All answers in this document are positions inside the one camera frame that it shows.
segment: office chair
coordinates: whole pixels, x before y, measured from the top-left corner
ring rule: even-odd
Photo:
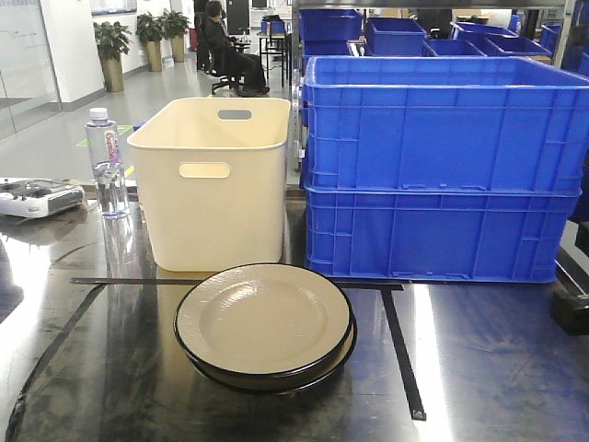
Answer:
[[[229,86],[236,94],[239,92],[239,87],[243,87],[241,77],[243,74],[239,70],[232,71],[226,66],[226,54],[229,48],[217,48],[211,50],[211,70],[209,75],[216,76],[218,81],[211,84],[211,95],[215,95],[215,91],[221,87]]]

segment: stacked blue crates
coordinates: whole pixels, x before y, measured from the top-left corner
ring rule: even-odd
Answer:
[[[362,31],[362,16],[355,9],[301,9],[299,11],[303,66],[316,55],[352,55],[348,40],[356,40]],[[303,99],[301,122],[308,126],[308,107]]]
[[[307,69],[310,269],[554,279],[589,79],[515,57],[314,57]]]

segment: white wall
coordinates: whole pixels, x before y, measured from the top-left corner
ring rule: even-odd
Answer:
[[[192,3],[192,7],[194,7],[194,2],[187,2],[186,0],[169,0],[169,4],[174,11],[182,12],[185,3]]]
[[[41,0],[40,4],[62,102],[104,88],[89,0]]]
[[[164,9],[167,9],[168,11],[170,10],[169,0],[137,0],[137,14],[151,12],[154,16],[160,16],[164,12]],[[135,35],[135,31],[137,30],[137,16],[135,14],[112,14],[93,17],[93,19],[97,23],[102,23],[104,21],[114,23],[115,21],[120,21],[122,25],[129,27],[129,30],[132,33],[130,36],[131,44],[129,45],[129,53],[123,55],[121,58],[123,72],[132,71],[147,63],[141,43]],[[161,44],[162,57],[170,56],[172,54],[172,48],[169,41],[162,40]]]
[[[190,22],[189,27],[194,28],[194,1],[193,0],[181,0],[180,6],[175,4],[174,1],[170,1],[170,3],[172,4],[172,8],[175,11],[180,11],[182,14],[184,14],[188,18],[188,21]]]

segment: glass door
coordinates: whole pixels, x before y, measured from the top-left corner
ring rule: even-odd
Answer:
[[[0,33],[0,48],[2,47],[1,40],[2,33]],[[10,100],[6,96],[4,81],[2,80],[2,73],[0,72],[0,140],[15,132],[15,125],[12,123],[9,103]]]
[[[0,3],[0,137],[6,136],[6,107],[13,132],[61,109],[39,0]]]

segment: plant pot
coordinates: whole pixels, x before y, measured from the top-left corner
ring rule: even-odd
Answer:
[[[100,60],[102,74],[108,92],[121,92],[125,89],[122,82],[121,60]]]
[[[184,63],[184,53],[186,48],[184,47],[184,36],[178,35],[170,40],[172,43],[172,56],[174,57],[174,63]]]
[[[145,45],[145,56],[151,72],[162,72],[162,49],[160,41],[148,41]]]

